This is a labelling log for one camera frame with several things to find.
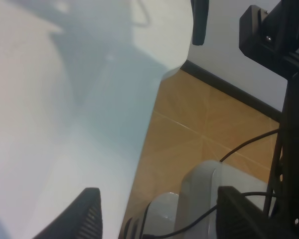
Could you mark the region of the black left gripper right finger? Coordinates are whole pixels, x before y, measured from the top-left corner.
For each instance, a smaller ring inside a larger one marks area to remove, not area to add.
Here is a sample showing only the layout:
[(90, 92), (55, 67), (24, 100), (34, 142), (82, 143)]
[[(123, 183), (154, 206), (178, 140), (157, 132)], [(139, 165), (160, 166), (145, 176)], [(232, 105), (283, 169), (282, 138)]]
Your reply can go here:
[(239, 192), (232, 186), (218, 188), (216, 234), (219, 239), (299, 239), (299, 224), (292, 229), (269, 218), (248, 196), (286, 196), (267, 192)]

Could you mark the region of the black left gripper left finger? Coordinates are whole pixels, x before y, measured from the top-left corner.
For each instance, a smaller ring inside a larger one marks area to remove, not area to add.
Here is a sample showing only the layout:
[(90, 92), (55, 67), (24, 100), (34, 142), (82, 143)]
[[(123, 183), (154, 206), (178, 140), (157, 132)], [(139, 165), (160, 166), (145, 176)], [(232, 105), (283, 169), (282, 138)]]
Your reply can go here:
[(85, 188), (78, 197), (36, 239), (100, 239), (101, 194), (99, 188)]

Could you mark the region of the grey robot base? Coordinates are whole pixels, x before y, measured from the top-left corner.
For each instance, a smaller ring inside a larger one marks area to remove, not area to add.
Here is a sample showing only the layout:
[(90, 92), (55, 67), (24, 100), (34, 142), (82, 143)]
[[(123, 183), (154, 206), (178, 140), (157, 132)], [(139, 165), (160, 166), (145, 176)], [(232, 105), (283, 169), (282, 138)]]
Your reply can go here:
[(123, 238), (162, 236), (184, 228), (216, 205), (220, 186), (239, 192), (265, 192), (267, 184), (230, 165), (207, 160), (195, 166), (182, 180), (179, 193), (154, 198), (124, 226)]

